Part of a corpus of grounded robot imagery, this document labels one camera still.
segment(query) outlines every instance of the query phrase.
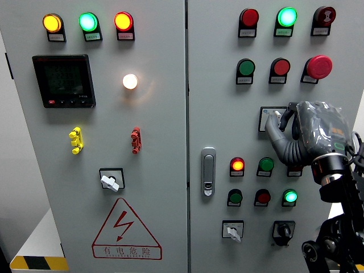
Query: meter display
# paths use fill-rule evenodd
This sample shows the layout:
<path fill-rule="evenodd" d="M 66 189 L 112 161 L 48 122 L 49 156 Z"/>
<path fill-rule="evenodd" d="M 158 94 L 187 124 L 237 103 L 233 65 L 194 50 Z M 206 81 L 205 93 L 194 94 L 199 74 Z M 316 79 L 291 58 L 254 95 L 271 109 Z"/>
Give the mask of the meter display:
<path fill-rule="evenodd" d="M 87 55 L 38 55 L 32 59 L 45 108 L 96 105 Z"/>

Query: warning sign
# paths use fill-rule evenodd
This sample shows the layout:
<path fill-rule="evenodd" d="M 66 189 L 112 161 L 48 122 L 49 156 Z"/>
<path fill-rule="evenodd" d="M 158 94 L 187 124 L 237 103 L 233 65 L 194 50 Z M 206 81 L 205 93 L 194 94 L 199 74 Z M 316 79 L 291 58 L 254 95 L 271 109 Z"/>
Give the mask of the warning sign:
<path fill-rule="evenodd" d="M 124 198 L 116 200 L 92 252 L 95 258 L 162 259 L 162 247 Z"/>

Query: yellow terminal block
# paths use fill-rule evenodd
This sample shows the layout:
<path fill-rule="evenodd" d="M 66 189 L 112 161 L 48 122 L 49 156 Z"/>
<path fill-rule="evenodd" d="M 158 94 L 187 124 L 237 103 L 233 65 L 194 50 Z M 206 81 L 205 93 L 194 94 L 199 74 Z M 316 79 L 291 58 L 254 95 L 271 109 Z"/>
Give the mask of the yellow terminal block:
<path fill-rule="evenodd" d="M 77 155 L 84 148 L 84 141 L 82 139 L 81 128 L 75 127 L 69 134 L 71 138 L 71 145 L 74 147 L 72 153 Z"/>

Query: lightning bolt symbol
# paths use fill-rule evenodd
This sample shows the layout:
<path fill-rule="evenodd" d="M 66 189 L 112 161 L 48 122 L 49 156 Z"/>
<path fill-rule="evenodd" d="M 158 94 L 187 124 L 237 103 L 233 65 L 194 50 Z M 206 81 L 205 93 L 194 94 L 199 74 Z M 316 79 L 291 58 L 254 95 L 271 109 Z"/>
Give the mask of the lightning bolt symbol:
<path fill-rule="evenodd" d="M 124 232 L 120 235 L 120 236 L 118 236 L 118 239 L 116 240 L 117 242 L 119 242 L 123 237 L 123 235 L 125 234 L 125 232 L 131 227 L 131 225 L 134 223 L 134 221 L 133 222 L 128 222 L 128 223 L 124 223 L 124 224 L 120 224 L 120 222 L 121 222 L 121 220 L 125 217 L 125 215 L 126 215 L 126 211 L 124 210 L 122 213 L 121 213 L 121 215 L 120 215 L 120 217 L 119 217 L 119 219 L 116 221 L 116 223 L 115 223 L 115 225 L 114 225 L 114 228 L 118 228 L 118 227 L 120 227 L 120 226 L 126 226 L 126 225 L 128 225 L 127 226 L 127 228 L 124 230 Z"/>

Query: yellow black stripe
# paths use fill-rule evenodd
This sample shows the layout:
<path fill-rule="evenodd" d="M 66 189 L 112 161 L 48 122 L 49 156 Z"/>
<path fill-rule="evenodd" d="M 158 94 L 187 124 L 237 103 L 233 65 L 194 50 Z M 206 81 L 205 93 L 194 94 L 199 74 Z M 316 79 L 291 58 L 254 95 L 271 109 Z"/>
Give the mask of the yellow black stripe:
<path fill-rule="evenodd" d="M 16 256 L 10 263 L 11 269 L 64 270 L 68 271 L 64 257 Z"/>

